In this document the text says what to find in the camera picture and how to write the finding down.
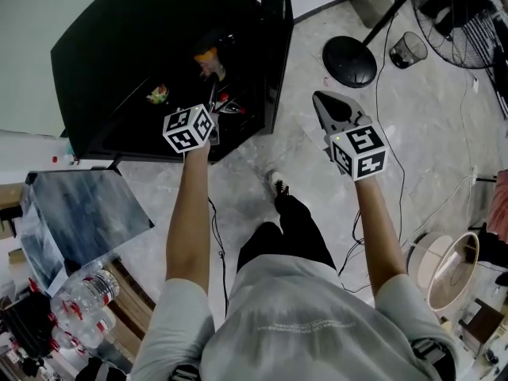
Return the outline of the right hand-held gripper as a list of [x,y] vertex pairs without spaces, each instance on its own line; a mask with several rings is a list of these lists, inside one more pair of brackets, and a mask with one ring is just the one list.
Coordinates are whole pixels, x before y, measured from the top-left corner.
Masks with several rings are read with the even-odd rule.
[[387,142],[378,122],[365,117],[360,105],[342,94],[315,91],[312,100],[325,130],[325,153],[342,175],[361,180],[385,170]]

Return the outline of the orange juice bottle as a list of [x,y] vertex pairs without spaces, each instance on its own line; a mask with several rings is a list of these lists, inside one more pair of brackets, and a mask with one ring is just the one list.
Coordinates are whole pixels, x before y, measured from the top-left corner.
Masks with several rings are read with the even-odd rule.
[[226,70],[219,59],[216,47],[212,47],[204,53],[195,55],[194,60],[201,68],[202,77],[208,79],[215,74],[220,82],[224,80]]

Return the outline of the black mini fridge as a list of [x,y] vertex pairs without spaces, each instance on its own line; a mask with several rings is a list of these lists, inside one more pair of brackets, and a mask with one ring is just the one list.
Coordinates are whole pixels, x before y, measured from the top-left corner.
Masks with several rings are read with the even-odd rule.
[[[216,47],[220,82],[216,163],[275,129],[293,31],[291,0],[94,0],[51,50],[70,145],[81,160],[179,163],[164,117],[206,106],[210,82],[194,56]],[[160,84],[167,99],[146,96]],[[242,114],[218,114],[234,101]]]

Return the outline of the person's left forearm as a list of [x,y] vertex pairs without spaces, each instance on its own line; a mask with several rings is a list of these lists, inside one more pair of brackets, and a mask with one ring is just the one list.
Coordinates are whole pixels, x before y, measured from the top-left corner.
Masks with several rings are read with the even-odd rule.
[[204,291],[210,280],[209,151],[205,144],[185,155],[166,245],[166,279],[185,279]]

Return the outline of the person's right forearm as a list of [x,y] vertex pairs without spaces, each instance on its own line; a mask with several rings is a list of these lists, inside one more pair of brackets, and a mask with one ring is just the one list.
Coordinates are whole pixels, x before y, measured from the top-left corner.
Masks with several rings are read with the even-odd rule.
[[355,181],[355,188],[371,290],[376,296],[381,287],[390,279],[406,274],[406,265],[385,199],[375,176]]

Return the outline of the black floor fan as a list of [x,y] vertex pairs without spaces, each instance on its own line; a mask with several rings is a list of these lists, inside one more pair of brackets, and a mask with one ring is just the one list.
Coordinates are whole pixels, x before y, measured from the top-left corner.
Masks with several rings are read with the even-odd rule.
[[322,51],[326,70],[339,83],[373,82],[377,64],[368,45],[410,1],[420,30],[438,56],[457,67],[508,67],[508,0],[394,0],[364,40],[338,36]]

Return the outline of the person's white shoe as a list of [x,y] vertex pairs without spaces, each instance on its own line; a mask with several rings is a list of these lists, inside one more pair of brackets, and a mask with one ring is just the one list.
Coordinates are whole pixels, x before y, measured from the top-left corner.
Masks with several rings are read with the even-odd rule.
[[289,194],[289,186],[283,179],[282,174],[274,169],[268,172],[267,181],[274,198],[278,198],[281,195]]

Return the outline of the grey square bin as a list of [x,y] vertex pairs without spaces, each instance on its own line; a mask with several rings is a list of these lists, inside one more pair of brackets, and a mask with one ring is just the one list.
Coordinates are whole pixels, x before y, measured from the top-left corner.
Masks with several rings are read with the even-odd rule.
[[391,0],[350,0],[352,8],[367,29],[373,29],[391,8]]

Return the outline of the person's black trousers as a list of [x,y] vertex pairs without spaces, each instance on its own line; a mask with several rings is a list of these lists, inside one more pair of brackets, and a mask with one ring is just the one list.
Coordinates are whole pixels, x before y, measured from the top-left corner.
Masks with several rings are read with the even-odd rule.
[[279,224],[266,221],[259,225],[241,248],[237,270],[262,255],[293,256],[336,266],[309,209],[295,196],[279,194],[275,197]]

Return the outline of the pink cloth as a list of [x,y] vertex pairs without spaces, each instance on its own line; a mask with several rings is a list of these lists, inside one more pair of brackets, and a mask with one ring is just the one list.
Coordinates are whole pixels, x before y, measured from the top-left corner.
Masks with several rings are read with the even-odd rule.
[[487,231],[508,244],[508,170],[500,171],[497,175]]

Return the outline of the round wooden tub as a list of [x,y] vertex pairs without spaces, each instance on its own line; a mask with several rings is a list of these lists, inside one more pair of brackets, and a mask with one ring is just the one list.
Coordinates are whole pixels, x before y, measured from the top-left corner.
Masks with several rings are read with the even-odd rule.
[[479,258],[479,238],[466,232],[456,239],[439,232],[413,245],[408,274],[434,311],[448,308],[466,290]]

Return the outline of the wooden slatted bench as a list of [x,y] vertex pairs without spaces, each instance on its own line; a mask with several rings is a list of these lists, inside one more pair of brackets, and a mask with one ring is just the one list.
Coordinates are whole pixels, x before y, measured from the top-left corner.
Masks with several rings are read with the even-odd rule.
[[115,277],[119,285],[119,293],[108,307],[129,331],[142,341],[156,304],[132,277],[119,257],[107,263],[106,270]]

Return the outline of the person's grey t-shirt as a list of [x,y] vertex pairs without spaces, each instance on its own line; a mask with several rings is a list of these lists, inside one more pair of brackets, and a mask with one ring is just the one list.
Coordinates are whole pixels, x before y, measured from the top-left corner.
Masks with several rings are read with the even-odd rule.
[[458,354],[407,275],[373,305],[336,272],[262,255],[239,270],[225,322],[185,279],[163,287],[131,381],[455,381]]

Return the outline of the pack of clear water bottles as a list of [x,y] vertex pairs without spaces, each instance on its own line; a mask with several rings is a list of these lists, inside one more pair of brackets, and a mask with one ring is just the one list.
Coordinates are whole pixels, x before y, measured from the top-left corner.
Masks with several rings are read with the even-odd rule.
[[107,270],[70,283],[50,301],[54,324],[51,346],[84,353],[96,349],[116,325],[108,305],[119,295],[116,277]]

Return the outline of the black bag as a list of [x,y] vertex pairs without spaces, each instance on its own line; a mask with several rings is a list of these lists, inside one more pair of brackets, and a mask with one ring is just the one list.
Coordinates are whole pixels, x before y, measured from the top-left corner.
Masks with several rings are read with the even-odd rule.
[[45,357],[52,351],[54,322],[50,314],[50,299],[42,293],[31,293],[0,309],[2,323],[31,358]]

